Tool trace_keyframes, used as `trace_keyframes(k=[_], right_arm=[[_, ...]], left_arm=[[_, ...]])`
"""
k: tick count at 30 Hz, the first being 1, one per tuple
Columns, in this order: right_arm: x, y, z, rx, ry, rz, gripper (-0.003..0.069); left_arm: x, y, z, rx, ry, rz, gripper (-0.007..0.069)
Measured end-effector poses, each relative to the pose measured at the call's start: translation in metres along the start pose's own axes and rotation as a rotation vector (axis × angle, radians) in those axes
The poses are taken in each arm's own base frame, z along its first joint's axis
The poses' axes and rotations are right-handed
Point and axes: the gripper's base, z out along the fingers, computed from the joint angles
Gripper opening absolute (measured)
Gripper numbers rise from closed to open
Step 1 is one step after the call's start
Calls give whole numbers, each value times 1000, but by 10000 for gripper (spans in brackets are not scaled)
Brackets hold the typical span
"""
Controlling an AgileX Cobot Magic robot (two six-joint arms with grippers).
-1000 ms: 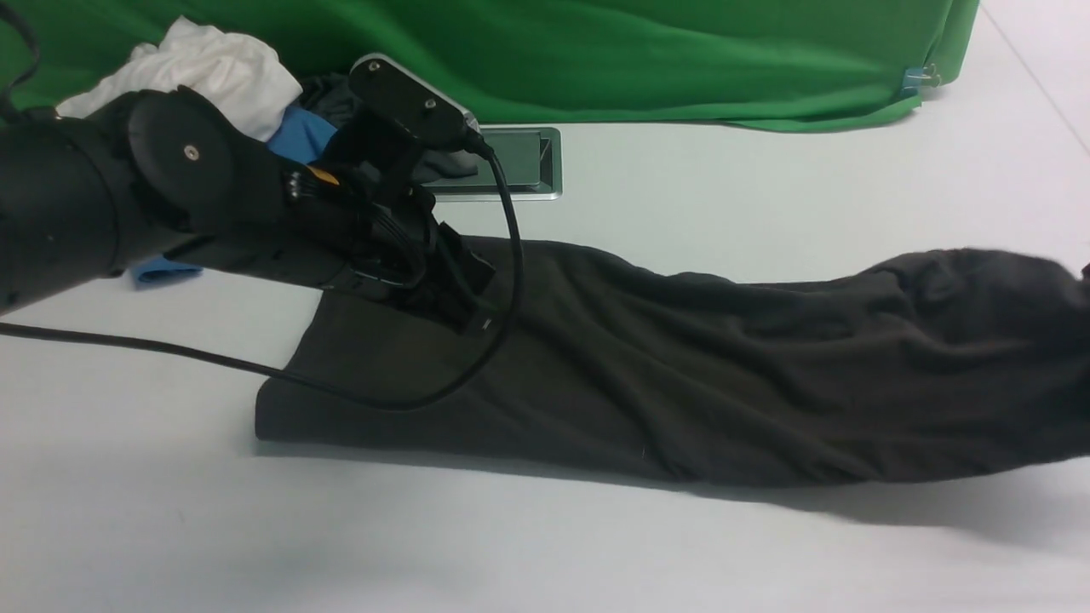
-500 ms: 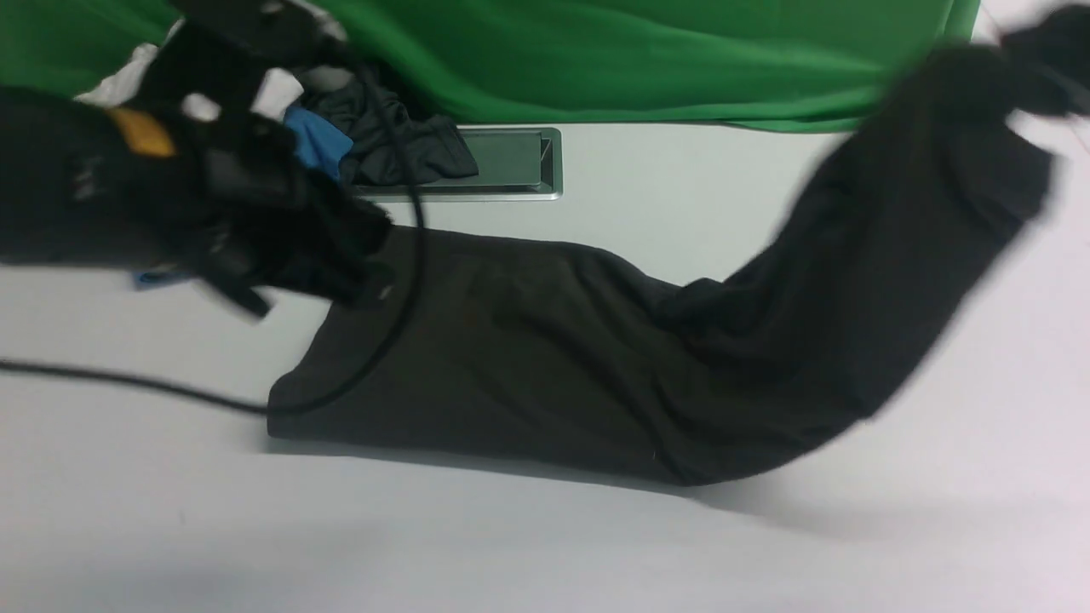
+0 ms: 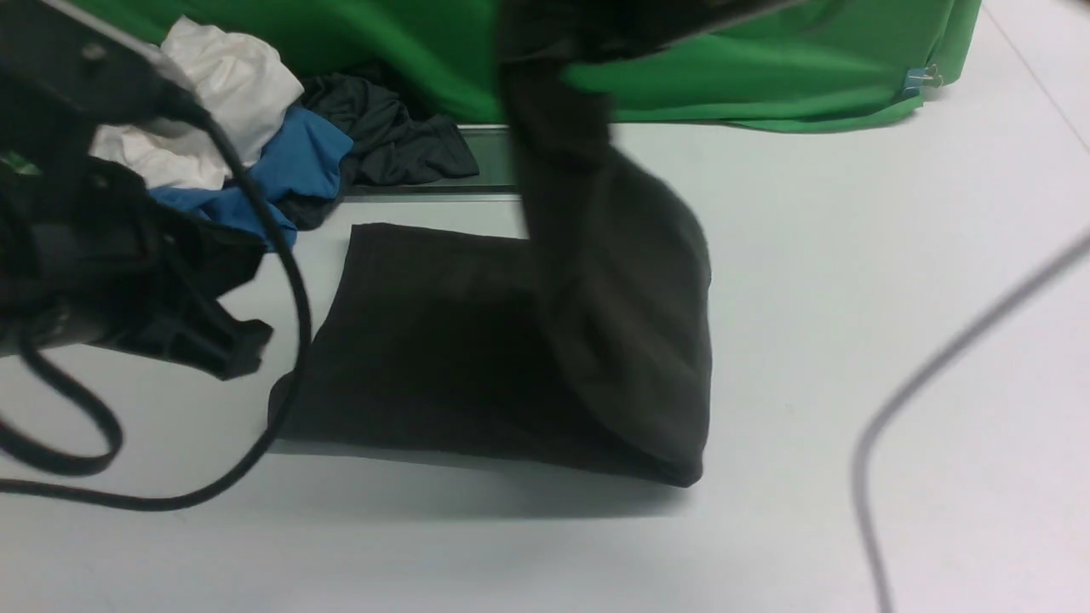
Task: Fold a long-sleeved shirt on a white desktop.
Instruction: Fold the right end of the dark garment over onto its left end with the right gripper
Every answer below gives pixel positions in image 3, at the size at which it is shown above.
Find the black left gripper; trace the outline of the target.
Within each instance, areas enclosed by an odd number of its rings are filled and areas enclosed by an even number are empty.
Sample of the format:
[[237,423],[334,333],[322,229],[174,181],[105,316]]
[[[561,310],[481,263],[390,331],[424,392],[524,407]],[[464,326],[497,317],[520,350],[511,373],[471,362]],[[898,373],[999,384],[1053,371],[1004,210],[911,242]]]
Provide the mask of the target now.
[[132,172],[94,171],[86,190],[134,215],[152,242],[152,267],[106,292],[110,325],[92,346],[178,364],[230,381],[254,374],[272,339],[261,318],[235,318],[221,297],[252,283],[261,238],[164,206]]

